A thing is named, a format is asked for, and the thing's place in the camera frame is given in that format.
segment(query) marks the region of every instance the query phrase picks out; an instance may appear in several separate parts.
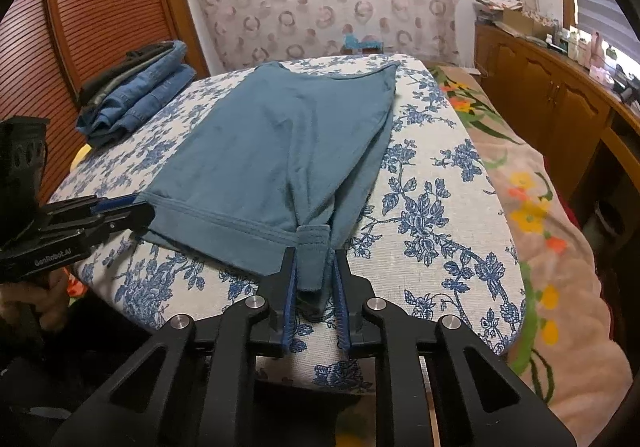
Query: ironing board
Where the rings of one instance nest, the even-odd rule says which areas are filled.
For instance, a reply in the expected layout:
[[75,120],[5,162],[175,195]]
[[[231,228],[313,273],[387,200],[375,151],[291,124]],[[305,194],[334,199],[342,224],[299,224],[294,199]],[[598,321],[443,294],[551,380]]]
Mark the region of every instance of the ironing board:
[[[405,55],[284,64],[295,72],[342,75],[390,61],[401,63],[392,139],[345,245],[351,270],[369,278],[379,297],[411,315],[460,316],[495,353],[503,353],[525,313],[518,258],[484,165],[430,72]],[[90,153],[51,201],[142,191],[214,103],[250,72],[194,82],[126,141]],[[212,259],[163,249],[129,232],[112,236],[75,268],[101,298],[148,329],[178,313],[196,319],[219,314],[257,287],[251,276]],[[291,354],[278,361],[258,359],[257,377],[368,393],[374,391],[373,368],[370,361],[348,360],[338,348],[330,302],[319,323],[297,318]]]

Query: cardboard box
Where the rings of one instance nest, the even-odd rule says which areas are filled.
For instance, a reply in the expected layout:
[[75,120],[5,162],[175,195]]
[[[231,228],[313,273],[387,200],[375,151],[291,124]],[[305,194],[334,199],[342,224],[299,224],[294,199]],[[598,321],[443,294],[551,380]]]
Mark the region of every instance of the cardboard box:
[[513,10],[504,11],[502,22],[525,36],[533,36],[542,40],[546,39],[546,35],[548,33],[552,34],[554,32],[553,26],[544,26],[543,24],[524,16],[522,12],[516,12]]

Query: metal screw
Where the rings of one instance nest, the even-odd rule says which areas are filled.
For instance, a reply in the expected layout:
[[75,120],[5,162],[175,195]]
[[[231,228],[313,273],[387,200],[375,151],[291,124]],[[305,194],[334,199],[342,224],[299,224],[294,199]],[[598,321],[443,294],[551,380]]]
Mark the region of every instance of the metal screw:
[[367,306],[372,310],[383,310],[386,308],[386,301],[380,297],[372,297],[367,301]]
[[450,330],[457,330],[462,325],[462,322],[455,315],[445,315],[442,318],[442,325]]
[[191,321],[190,316],[185,315],[184,313],[179,313],[178,315],[174,315],[171,317],[171,328],[175,328],[176,330],[181,330],[182,328],[186,328]]
[[250,295],[244,300],[244,304],[249,306],[249,308],[262,308],[264,306],[264,297],[262,295]]

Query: bed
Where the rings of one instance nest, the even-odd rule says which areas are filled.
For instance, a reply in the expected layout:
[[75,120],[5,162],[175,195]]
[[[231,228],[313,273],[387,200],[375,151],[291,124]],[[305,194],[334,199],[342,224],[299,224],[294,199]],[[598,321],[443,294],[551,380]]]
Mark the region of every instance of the bed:
[[[346,243],[351,269],[411,315],[460,316],[495,353],[508,354],[511,367],[579,439],[592,438],[620,403],[631,375],[609,340],[593,257],[562,210],[542,157],[458,69],[431,74],[404,55],[286,66],[309,74],[357,74],[389,61],[401,63],[392,141]],[[213,103],[250,71],[193,83],[132,137],[89,154],[52,200],[144,189]],[[196,319],[219,314],[257,287],[249,275],[131,233],[97,247],[76,273],[148,329],[177,313]],[[291,354],[259,359],[256,375],[374,392],[371,361],[349,361],[337,347],[331,303],[320,323],[298,318]]]

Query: trash bin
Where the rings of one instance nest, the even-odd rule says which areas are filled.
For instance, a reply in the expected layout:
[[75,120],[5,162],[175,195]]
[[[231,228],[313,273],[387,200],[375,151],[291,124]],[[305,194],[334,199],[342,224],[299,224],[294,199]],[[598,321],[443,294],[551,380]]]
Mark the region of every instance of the trash bin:
[[622,216],[613,205],[603,200],[596,202],[594,213],[582,229],[596,257],[610,249],[624,232]]

